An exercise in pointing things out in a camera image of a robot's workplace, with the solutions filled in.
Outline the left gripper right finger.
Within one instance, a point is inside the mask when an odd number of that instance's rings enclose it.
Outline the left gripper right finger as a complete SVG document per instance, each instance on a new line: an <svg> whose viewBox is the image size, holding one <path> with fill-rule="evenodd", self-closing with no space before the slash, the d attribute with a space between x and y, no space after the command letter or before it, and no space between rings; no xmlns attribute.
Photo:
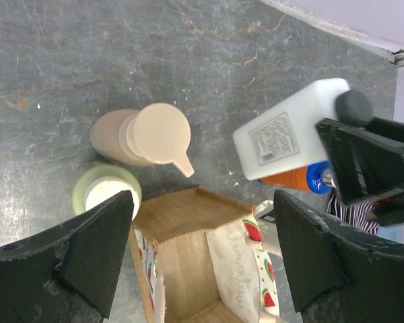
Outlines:
<svg viewBox="0 0 404 323"><path fill-rule="evenodd" d="M294 308L304 322L404 322L404 244L273 196Z"/></svg>

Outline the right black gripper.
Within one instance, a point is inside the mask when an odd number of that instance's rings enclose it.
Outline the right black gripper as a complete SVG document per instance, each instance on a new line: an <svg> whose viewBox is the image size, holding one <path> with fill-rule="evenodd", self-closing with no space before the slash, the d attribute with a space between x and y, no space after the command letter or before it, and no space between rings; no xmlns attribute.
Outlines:
<svg viewBox="0 0 404 323"><path fill-rule="evenodd" d="M325 118L316 130L345 205L374 202L366 218L404 223L404 123L374 117L364 128Z"/></svg>

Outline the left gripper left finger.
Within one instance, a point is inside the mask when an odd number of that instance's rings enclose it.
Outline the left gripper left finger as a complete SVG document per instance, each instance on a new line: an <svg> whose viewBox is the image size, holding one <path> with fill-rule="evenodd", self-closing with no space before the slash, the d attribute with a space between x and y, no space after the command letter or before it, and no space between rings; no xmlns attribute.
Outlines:
<svg viewBox="0 0 404 323"><path fill-rule="evenodd" d="M103 322L131 228L130 191L0 247L0 322Z"/></svg>

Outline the orange bottle blue cap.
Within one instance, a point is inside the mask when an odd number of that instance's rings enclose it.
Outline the orange bottle blue cap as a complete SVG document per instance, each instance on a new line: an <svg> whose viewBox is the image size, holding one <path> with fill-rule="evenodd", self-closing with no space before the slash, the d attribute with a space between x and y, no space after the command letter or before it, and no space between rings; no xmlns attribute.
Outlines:
<svg viewBox="0 0 404 323"><path fill-rule="evenodd" d="M327 194L335 187L328 161L311 164L259 179L259 182L278 188L288 188L315 194Z"/></svg>

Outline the white bottle grey cap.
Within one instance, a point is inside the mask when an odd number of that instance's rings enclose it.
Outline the white bottle grey cap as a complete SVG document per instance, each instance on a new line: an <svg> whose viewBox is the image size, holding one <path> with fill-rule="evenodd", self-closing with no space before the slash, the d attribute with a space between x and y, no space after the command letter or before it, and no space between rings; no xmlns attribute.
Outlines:
<svg viewBox="0 0 404 323"><path fill-rule="evenodd" d="M361 128L373 114L367 95L345 79L314 81L234 131L243 174L258 180L326 161L316 124L328 118Z"/></svg>

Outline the clear bottle grey cap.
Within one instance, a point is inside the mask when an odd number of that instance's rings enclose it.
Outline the clear bottle grey cap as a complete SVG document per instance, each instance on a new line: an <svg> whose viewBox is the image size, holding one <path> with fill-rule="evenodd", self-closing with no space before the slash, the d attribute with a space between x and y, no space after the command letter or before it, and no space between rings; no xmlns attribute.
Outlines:
<svg viewBox="0 0 404 323"><path fill-rule="evenodd" d="M265 239L263 248L281 258L282 254L274 215L273 201L265 200L256 206L255 217Z"/></svg>

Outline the clear bottle beige cap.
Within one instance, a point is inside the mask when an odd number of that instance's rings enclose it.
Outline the clear bottle beige cap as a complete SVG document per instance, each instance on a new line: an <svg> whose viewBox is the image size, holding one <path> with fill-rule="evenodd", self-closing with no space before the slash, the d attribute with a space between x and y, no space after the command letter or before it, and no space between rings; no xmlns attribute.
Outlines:
<svg viewBox="0 0 404 323"><path fill-rule="evenodd" d="M80 215L123 190L133 198L134 220L142 202L139 181L130 171L103 161L84 164L75 174L71 202L75 215Z"/></svg>

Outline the brown canvas tote bag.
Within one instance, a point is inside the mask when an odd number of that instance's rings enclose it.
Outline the brown canvas tote bag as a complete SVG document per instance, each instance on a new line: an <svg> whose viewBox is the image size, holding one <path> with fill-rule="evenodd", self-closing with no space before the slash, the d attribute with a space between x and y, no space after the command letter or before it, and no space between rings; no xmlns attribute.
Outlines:
<svg viewBox="0 0 404 323"><path fill-rule="evenodd" d="M143 201L129 244L148 322L279 322L257 208L203 187Z"/></svg>

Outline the white pump dispenser bottle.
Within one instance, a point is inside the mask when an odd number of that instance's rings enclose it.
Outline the white pump dispenser bottle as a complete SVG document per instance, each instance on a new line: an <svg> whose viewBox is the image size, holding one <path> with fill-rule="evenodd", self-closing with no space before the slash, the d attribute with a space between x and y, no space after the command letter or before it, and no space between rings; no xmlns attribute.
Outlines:
<svg viewBox="0 0 404 323"><path fill-rule="evenodd" d="M172 164L187 178L195 173L187 155L190 142L186 116L166 103L108 112L90 129L100 155L132 166Z"/></svg>

